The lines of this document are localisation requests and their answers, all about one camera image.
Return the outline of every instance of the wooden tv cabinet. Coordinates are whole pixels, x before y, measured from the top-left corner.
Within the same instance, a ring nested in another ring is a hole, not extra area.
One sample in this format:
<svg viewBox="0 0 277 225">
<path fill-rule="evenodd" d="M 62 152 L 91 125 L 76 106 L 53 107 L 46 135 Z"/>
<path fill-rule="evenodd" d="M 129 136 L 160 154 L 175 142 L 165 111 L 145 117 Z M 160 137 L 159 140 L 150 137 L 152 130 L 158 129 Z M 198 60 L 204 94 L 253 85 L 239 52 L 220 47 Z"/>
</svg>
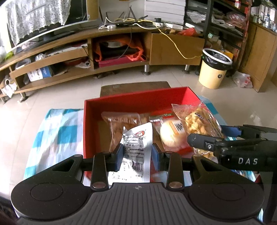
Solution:
<svg viewBox="0 0 277 225">
<path fill-rule="evenodd" d="M 116 28 L 112 30 L 97 28 L 87 29 L 70 36 L 55 40 L 53 42 L 47 43 L 30 51 L 22 51 L 14 55 L 10 59 L 6 60 L 0 65 L 0 79 L 2 80 L 5 74 L 9 74 L 10 77 L 16 82 L 17 90 L 15 94 L 20 93 L 22 99 L 26 99 L 25 92 L 33 91 L 36 89 L 48 87 L 51 85 L 59 84 L 69 80 L 77 79 L 80 77 L 85 77 L 89 75 L 94 75 L 98 73 L 103 73 L 112 70 L 118 70 L 128 67 L 135 66 L 145 66 L 145 72 L 149 71 L 149 65 L 199 65 L 200 57 L 194 59 L 184 59 L 180 53 L 175 48 L 174 44 L 164 35 L 160 34 L 158 30 L 145 30 L 139 27 L 132 28 L 132 35 L 138 35 L 144 48 L 144 55 L 147 60 L 145 62 L 132 62 L 121 65 L 114 65 L 108 67 L 98 68 L 94 64 L 94 55 L 92 51 L 92 46 L 94 43 L 94 38 L 99 38 L 101 36 L 113 35 L 113 34 L 130 34 L 131 28 Z M 200 56 L 202 54 L 202 49 L 204 47 L 204 39 L 199 37 L 187 37 L 181 35 L 169 35 L 170 38 L 176 43 L 182 54 L 186 58 L 191 58 L 194 56 Z M 20 69 L 15 70 L 15 64 L 25 58 L 34 57 L 39 53 L 44 53 L 45 51 L 63 46 L 76 41 L 87 40 L 88 47 L 82 49 L 75 49 L 64 53 L 59 53 L 57 55 L 49 56 L 47 58 L 41 59 L 39 61 L 32 62 Z M 23 78 L 27 72 L 34 71 L 41 67 L 47 65 L 53 65 L 59 62 L 85 57 L 89 55 L 91 67 L 88 69 L 82 69 L 77 67 L 71 67 L 64 74 L 58 76 L 52 76 L 44 78 L 41 80 L 29 82 L 27 85 L 24 84 Z M 0 98 L 5 97 L 0 91 Z"/>
</svg>

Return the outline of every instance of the yellow cable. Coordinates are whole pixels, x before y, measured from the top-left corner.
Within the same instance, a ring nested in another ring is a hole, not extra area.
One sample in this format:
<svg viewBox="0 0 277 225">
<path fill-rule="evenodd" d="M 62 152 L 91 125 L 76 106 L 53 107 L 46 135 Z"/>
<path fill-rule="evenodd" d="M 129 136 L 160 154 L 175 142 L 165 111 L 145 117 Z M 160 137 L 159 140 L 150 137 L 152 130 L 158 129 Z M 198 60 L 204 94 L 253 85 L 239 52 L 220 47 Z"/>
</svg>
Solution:
<svg viewBox="0 0 277 225">
<path fill-rule="evenodd" d="M 156 26 L 156 24 L 155 24 L 153 21 L 151 21 L 151 20 L 138 20 L 138 22 L 142 22 L 142 21 L 151 22 L 151 23 L 153 23 L 154 26 Z M 159 27 L 156 26 L 156 28 L 161 32 L 161 34 L 165 35 L 166 37 L 168 37 L 169 40 L 172 41 L 172 43 L 174 44 L 175 48 L 178 50 L 178 52 L 181 54 L 181 56 L 183 56 L 183 58 L 185 58 L 185 59 L 194 59 L 194 58 L 199 58 L 199 57 L 202 56 L 202 54 L 201 54 L 201 55 L 199 55 L 199 56 L 194 56 L 194 57 L 192 57 L 192 58 L 186 58 L 186 57 L 181 53 L 181 51 L 179 50 L 179 48 L 177 47 L 177 45 L 175 44 L 175 42 L 174 42 L 167 34 L 163 33 L 163 32 L 159 29 Z"/>
</svg>

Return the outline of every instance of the red logo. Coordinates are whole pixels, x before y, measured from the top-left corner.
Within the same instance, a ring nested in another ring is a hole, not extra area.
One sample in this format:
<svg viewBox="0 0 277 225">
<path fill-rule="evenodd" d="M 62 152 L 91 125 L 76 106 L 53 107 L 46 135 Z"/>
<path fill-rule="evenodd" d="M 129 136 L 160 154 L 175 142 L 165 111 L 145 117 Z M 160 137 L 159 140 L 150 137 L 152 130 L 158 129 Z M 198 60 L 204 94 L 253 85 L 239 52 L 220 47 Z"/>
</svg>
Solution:
<svg viewBox="0 0 277 225">
<path fill-rule="evenodd" d="M 137 136 L 137 137 L 142 137 L 144 134 L 145 134 L 144 131 L 139 131 L 139 132 L 137 132 L 137 133 L 135 134 L 135 136 Z"/>
</svg>

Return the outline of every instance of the beige trash can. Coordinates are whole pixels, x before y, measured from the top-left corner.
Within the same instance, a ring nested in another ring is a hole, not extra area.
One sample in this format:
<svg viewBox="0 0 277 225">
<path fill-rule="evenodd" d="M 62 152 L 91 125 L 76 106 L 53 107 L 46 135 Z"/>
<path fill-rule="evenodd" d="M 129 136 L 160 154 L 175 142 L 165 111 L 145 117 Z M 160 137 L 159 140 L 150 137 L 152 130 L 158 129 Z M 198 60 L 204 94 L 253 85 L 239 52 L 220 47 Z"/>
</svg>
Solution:
<svg viewBox="0 0 277 225">
<path fill-rule="evenodd" d="M 199 82 L 210 89 L 217 89 L 226 71 L 232 68 L 232 60 L 223 53 L 205 48 L 203 49 Z"/>
</svg>

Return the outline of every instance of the gray ribbed surface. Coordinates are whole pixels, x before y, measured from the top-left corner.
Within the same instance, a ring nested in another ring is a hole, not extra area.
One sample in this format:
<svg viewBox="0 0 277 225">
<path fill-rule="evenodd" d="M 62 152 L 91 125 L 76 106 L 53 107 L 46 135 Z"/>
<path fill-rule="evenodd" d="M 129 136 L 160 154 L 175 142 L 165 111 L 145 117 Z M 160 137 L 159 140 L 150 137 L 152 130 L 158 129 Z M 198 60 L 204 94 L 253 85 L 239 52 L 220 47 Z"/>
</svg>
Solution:
<svg viewBox="0 0 277 225">
<path fill-rule="evenodd" d="M 94 193 L 88 203 L 74 215 L 51 221 L 36 222 L 24 218 L 19 225 L 230 225 L 206 218 L 196 212 L 183 194 L 171 192 L 159 183 L 116 183 L 104 193 Z M 258 225 L 252 219 L 237 225 Z"/>
</svg>

